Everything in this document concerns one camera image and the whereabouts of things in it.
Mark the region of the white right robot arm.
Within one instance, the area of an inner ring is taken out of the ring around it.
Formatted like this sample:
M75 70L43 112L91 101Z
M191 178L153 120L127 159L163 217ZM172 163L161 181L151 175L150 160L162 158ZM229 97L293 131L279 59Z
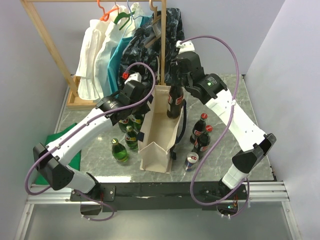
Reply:
M175 83L212 110L228 126L240 146L219 187L220 196L231 199L237 193L236 185L268 154L277 139L248 117L217 74L204 72L197 53L180 50L171 66L177 73Z

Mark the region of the dark cola bottle red cap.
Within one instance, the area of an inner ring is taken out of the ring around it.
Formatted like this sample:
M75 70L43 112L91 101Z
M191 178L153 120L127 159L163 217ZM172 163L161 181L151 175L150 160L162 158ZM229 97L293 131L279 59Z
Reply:
M184 92L181 86L171 86L168 93L166 114L170 119L180 116Z

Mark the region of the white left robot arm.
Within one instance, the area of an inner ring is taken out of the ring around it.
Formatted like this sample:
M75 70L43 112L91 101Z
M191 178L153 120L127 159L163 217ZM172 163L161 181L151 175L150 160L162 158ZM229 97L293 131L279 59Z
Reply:
M89 114L75 127L60 138L33 148L34 165L50 188L79 190L88 201L100 195L98 182L89 173L72 168L69 163L74 156L91 140L120 120L135 112L147 113L147 103L152 100L154 84L128 80L124 88L112 95L103 97Z

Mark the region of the green glass bottle yellow label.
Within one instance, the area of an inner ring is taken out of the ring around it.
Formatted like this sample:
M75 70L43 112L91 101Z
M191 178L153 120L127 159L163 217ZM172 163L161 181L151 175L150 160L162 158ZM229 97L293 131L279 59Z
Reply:
M134 114L132 116L133 128L136 132L139 132L141 130L143 122L144 122L144 115Z

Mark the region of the beige canvas tote bag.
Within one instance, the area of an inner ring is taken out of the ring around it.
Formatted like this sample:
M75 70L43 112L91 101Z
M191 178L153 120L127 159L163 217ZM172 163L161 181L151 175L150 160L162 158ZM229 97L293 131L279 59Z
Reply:
M157 85L152 92L152 102L147 103L150 111L144 115L138 137L142 171L171 172L170 149L175 145L183 111L175 119L167 116L169 90L169 86Z

